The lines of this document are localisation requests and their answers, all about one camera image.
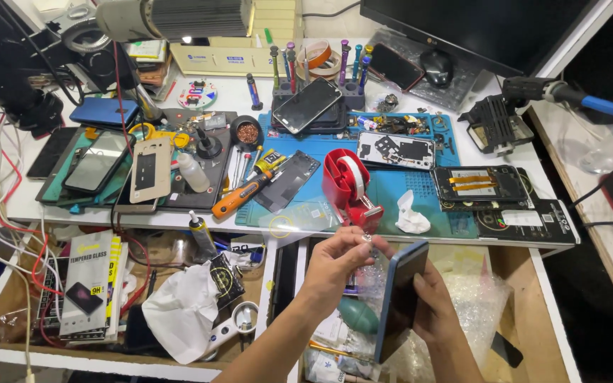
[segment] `red tape dispenser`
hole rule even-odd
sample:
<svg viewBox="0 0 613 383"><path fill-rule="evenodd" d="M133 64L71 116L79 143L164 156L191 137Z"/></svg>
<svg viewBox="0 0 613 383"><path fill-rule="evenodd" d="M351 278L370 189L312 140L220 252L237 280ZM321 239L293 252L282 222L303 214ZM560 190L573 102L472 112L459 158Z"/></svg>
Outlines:
<svg viewBox="0 0 613 383"><path fill-rule="evenodd" d="M366 233L377 230L382 206L375 206L366 195L370 173L353 151L335 149L326 154L323 166L323 193L342 218L343 225L360 226Z"/></svg>

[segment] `green air blower bulb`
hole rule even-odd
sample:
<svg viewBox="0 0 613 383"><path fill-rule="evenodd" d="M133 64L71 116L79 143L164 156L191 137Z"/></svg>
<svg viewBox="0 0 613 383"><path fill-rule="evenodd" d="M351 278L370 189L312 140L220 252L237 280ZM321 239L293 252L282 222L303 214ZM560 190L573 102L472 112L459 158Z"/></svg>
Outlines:
<svg viewBox="0 0 613 383"><path fill-rule="evenodd" d="M337 309L340 311L342 320L352 330L367 335L377 334L379 320L367 304L343 296Z"/></svg>

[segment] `orange electric screwdriver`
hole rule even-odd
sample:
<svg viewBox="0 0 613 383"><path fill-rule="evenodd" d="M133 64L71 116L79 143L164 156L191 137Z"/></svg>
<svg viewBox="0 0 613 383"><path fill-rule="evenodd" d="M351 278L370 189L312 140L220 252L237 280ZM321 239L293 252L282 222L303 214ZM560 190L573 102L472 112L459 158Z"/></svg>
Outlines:
<svg viewBox="0 0 613 383"><path fill-rule="evenodd" d="M212 213L217 219L224 218L228 214L233 213L233 211L241 207L245 201L252 198L252 196L266 186L269 180L276 174L277 170L278 168L269 169L254 176L250 181L247 181L243 186L235 189L231 194L222 198L212 206Z"/></svg>

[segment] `black mouse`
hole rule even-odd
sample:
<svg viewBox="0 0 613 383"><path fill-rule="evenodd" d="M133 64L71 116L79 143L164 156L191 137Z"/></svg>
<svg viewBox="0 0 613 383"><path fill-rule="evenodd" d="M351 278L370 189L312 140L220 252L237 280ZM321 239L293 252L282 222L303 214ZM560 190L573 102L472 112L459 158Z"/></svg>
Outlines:
<svg viewBox="0 0 613 383"><path fill-rule="evenodd" d="M437 88L446 88L453 80L453 63L439 50L425 50L420 54L420 67L427 81Z"/></svg>

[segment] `white plastic bottle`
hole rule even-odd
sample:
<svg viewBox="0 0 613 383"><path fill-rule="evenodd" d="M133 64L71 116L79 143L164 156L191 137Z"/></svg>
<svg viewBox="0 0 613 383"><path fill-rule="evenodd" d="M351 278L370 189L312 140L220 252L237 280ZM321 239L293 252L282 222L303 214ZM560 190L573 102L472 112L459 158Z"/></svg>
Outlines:
<svg viewBox="0 0 613 383"><path fill-rule="evenodd" d="M176 161L179 162L179 172L183 179L193 188L195 193L206 192L210 188L210 179L205 175L198 161L187 152L180 152Z"/></svg>

